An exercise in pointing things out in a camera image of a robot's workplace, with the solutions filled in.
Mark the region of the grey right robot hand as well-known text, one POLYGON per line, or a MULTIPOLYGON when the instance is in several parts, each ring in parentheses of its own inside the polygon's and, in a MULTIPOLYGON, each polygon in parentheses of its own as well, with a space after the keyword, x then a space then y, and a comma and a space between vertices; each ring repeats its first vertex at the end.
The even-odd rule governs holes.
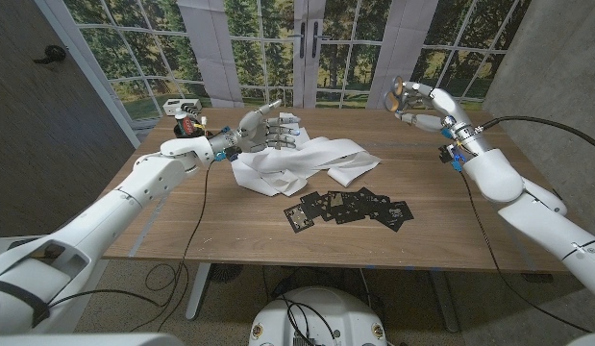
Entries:
POLYGON ((427 132, 443 133, 472 156, 492 149, 459 103, 441 88, 404 82, 397 77, 385 97, 385 106, 403 122, 427 132), (416 104, 431 107, 440 116, 407 112, 408 106, 416 104))

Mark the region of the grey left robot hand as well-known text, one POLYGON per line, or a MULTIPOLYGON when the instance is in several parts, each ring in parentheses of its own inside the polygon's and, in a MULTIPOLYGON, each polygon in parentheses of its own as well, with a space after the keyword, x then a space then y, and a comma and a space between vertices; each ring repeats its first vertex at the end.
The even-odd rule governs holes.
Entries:
POLYGON ((280 99, 247 112, 235 130, 218 134, 210 139, 211 149, 217 154, 231 147, 242 152, 254 153, 267 147, 279 149, 295 148, 296 137, 300 135, 301 119, 294 115, 285 117, 266 116, 282 104, 280 99))

